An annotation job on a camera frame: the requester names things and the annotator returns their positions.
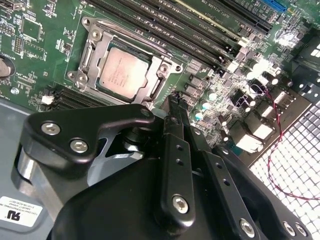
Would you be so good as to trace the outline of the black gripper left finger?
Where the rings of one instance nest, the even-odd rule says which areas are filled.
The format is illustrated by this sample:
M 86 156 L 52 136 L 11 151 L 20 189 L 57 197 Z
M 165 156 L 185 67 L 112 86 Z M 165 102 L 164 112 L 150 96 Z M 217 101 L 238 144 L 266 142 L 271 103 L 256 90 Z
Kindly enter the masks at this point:
M 41 112 L 30 115 L 21 134 L 21 158 L 33 162 L 31 183 L 56 221 L 80 192 L 124 168 L 160 161 L 156 222 L 170 235 L 195 222 L 190 143 L 185 138 L 177 94 L 161 106 L 160 118 L 140 104 Z

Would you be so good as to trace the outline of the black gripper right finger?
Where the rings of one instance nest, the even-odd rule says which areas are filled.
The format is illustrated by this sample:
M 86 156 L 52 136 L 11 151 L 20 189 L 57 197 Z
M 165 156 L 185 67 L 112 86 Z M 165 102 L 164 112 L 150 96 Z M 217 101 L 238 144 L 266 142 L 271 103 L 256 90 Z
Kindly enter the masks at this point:
M 184 99 L 179 107 L 194 166 L 202 171 L 212 203 L 220 210 L 222 239 L 312 239 L 302 221 L 232 151 L 220 144 L 209 147 L 203 133 L 191 126 Z

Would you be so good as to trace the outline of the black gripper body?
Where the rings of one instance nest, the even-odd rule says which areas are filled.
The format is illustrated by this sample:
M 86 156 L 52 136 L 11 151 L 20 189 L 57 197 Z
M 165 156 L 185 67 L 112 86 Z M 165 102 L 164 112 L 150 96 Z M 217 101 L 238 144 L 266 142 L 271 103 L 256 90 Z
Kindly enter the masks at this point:
M 156 220 L 161 163 L 150 158 L 131 164 L 72 197 L 59 212 L 52 240 L 172 240 Z M 227 217 L 213 190 L 192 175 L 195 221 L 179 240 L 232 240 Z

